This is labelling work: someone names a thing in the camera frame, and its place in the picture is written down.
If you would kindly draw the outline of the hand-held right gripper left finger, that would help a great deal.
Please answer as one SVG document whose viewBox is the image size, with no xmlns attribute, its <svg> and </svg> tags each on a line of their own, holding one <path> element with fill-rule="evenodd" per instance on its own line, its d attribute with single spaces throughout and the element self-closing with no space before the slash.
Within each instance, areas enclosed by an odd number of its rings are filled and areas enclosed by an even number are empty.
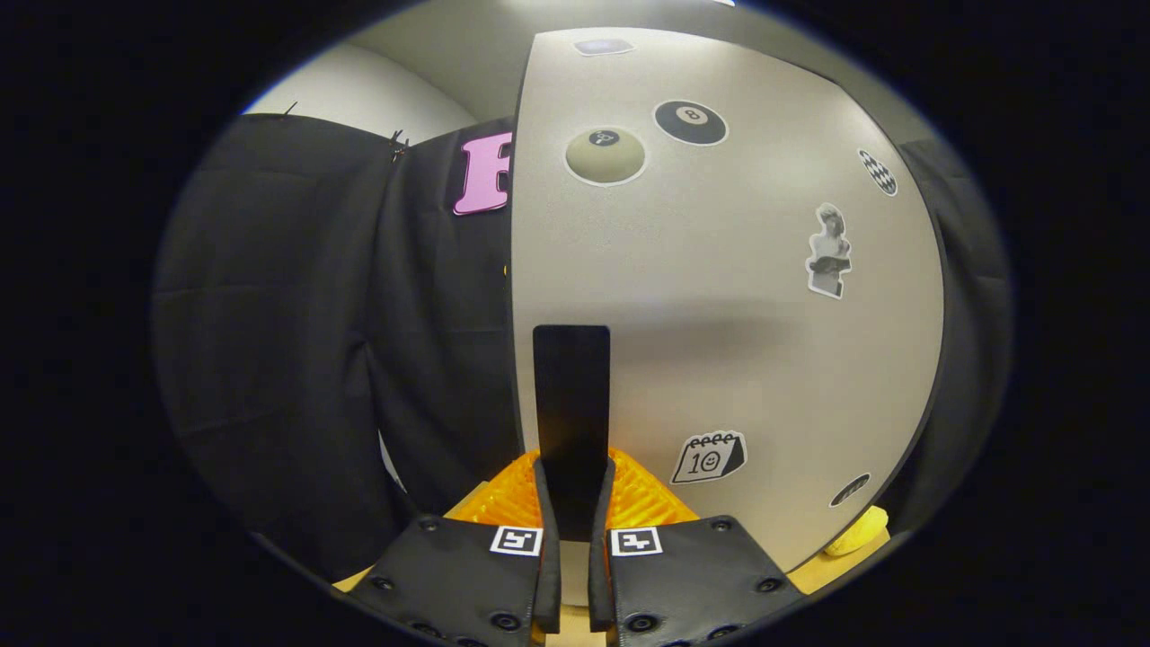
<svg viewBox="0 0 1150 647">
<path fill-rule="evenodd" d="M 555 526 L 526 452 L 447 515 L 412 519 L 346 592 L 447 646 L 544 646 L 562 629 Z"/>
</svg>

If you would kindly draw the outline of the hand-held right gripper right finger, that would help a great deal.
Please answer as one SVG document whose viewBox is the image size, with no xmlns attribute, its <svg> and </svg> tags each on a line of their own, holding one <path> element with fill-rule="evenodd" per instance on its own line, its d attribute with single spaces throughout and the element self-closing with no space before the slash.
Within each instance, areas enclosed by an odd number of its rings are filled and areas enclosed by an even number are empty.
<svg viewBox="0 0 1150 647">
<path fill-rule="evenodd" d="M 588 626 L 610 646 L 711 646 L 802 606 L 730 515 L 702 517 L 636 459 L 607 452 L 588 550 Z"/>
</svg>

